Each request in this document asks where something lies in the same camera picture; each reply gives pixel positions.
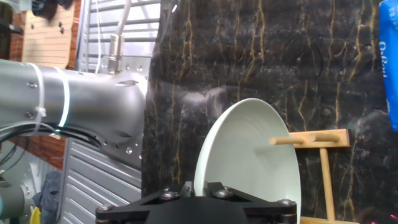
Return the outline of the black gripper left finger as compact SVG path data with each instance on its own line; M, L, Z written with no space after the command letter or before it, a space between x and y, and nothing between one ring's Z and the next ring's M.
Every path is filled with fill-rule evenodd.
M144 223L157 208L182 198L192 196L192 183L171 184L163 190L150 194L129 205L104 204L95 210L96 224Z

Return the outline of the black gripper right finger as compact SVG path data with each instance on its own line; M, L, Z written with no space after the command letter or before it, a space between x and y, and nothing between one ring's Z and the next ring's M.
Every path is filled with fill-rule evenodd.
M221 182L207 182L205 197L234 205L249 223L297 223L297 204L290 199L270 202Z

